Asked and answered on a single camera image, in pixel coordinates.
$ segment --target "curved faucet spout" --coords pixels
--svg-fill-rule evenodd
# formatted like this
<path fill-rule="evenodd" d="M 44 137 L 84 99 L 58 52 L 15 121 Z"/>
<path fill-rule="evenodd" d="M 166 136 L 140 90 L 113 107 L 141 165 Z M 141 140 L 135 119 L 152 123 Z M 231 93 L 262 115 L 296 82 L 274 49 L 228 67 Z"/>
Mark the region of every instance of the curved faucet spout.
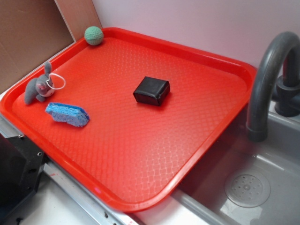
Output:
<path fill-rule="evenodd" d="M 251 141 L 259 142 L 267 138 L 270 101 L 282 66 L 283 75 L 278 79 L 278 83 L 281 83 L 283 88 L 277 87 L 279 102 L 276 104 L 276 111 L 284 116 L 295 116 L 299 114 L 299 111 L 289 107 L 286 102 L 286 96 L 291 99 L 300 90 L 300 40 L 292 32 L 284 32 L 274 38 L 258 68 L 248 106 L 246 124 L 248 138 Z"/>

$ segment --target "black cube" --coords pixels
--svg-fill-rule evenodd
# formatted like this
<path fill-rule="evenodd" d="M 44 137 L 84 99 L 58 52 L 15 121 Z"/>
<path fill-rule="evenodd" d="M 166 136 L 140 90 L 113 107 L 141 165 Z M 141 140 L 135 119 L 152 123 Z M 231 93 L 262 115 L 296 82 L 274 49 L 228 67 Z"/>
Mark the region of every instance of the black cube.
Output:
<path fill-rule="evenodd" d="M 169 92 L 168 81 L 146 76 L 133 95 L 137 102 L 160 106 Z"/>

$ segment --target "sink drain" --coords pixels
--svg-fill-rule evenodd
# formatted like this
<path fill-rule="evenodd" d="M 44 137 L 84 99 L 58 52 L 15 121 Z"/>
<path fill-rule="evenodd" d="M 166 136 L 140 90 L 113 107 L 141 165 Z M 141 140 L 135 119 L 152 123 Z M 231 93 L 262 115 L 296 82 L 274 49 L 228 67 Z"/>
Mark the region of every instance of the sink drain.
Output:
<path fill-rule="evenodd" d="M 270 195 L 270 184 L 255 170 L 241 170 L 225 181 L 227 197 L 236 205 L 252 208 L 263 204 Z"/>

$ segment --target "plastic tray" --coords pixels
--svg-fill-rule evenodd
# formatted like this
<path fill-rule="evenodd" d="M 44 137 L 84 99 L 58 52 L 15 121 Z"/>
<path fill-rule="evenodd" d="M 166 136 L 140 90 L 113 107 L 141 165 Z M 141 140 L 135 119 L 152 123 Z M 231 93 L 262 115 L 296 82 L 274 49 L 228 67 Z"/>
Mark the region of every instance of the plastic tray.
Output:
<path fill-rule="evenodd" d="M 33 72 L 1 101 L 0 111 L 89 191 L 133 212 L 168 196 L 249 100 L 256 70 L 243 62 L 117 28 L 84 39 L 52 60 L 67 85 L 25 105 Z M 162 106 L 137 103 L 145 76 L 170 82 Z M 85 109 L 90 121 L 53 121 L 50 102 Z"/>

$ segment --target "knitted ball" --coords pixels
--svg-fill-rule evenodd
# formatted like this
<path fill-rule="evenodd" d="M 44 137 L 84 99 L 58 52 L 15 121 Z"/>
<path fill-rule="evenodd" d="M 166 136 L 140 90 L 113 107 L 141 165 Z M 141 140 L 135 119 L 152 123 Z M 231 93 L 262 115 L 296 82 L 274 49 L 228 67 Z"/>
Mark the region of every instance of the knitted ball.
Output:
<path fill-rule="evenodd" d="M 99 27 L 89 27 L 85 30 L 84 38 L 90 45 L 98 45 L 103 40 L 103 32 Z"/>

